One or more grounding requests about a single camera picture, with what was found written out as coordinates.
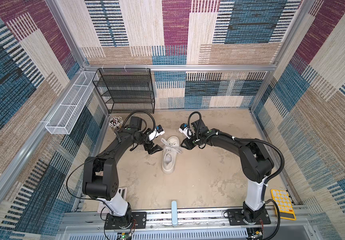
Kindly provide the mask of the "white canvas sneaker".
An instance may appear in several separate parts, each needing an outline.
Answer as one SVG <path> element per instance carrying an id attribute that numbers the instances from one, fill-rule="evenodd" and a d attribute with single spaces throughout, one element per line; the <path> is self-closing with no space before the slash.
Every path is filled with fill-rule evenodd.
<path id="1" fill-rule="evenodd" d="M 179 139 L 176 136 L 171 136 L 167 140 L 162 138 L 161 142 L 164 144 L 162 170 L 165 174 L 171 174 L 175 168 L 176 157 L 182 152 Z"/>

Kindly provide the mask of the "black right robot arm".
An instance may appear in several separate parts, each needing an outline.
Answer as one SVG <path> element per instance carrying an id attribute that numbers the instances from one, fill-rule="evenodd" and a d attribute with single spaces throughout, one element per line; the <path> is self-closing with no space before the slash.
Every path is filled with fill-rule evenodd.
<path id="1" fill-rule="evenodd" d="M 191 150 L 196 146 L 209 145 L 239 156 L 242 172 L 247 178 L 243 220 L 247 224 L 254 224 L 265 210 L 266 179 L 274 168 L 264 144 L 259 139 L 238 139 L 217 129 L 209 130 L 202 120 L 195 121 L 191 126 L 183 123 L 179 127 L 179 131 L 186 136 L 181 147 Z"/>

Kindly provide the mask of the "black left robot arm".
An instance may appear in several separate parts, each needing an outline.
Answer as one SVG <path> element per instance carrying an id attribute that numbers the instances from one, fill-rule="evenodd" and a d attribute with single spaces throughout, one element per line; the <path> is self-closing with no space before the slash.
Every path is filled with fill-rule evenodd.
<path id="1" fill-rule="evenodd" d="M 163 127 L 157 126 L 155 121 L 151 129 L 143 130 L 142 118 L 130 116 L 128 120 L 130 120 L 128 125 L 123 125 L 115 131 L 116 139 L 104 151 L 96 157 L 88 157 L 85 160 L 82 184 L 84 195 L 104 203 L 111 211 L 108 220 L 125 226 L 133 221 L 132 209 L 118 193 L 117 164 L 127 149 L 134 150 L 139 145 L 143 145 L 150 155 L 162 151 L 163 149 L 155 145 L 153 140 L 165 133 Z"/>

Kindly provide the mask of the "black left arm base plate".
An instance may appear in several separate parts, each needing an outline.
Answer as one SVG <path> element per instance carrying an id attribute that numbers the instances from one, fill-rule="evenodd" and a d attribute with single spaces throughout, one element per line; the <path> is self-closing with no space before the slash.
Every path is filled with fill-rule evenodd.
<path id="1" fill-rule="evenodd" d="M 107 214 L 104 224 L 104 230 L 130 230 L 145 229 L 147 221 L 147 212 L 132 212 L 123 217 L 116 217 Z"/>

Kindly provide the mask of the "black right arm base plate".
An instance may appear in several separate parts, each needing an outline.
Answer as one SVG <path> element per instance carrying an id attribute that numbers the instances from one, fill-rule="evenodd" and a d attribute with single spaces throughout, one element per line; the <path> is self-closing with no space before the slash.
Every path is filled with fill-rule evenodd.
<path id="1" fill-rule="evenodd" d="M 231 226 L 270 225 L 271 220 L 265 207 L 257 211 L 247 209 L 228 209 L 224 213 Z"/>

